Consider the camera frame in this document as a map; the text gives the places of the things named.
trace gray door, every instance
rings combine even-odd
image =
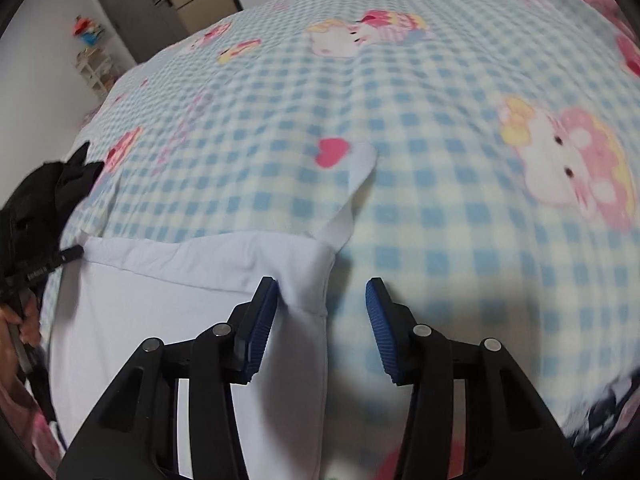
[[[188,35],[167,0],[98,1],[138,63]]]

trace wall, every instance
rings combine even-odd
[[[78,14],[113,30],[97,0],[25,0],[0,38],[0,204],[45,160],[63,158],[98,100],[76,73]],[[134,62],[117,36],[106,47]]]

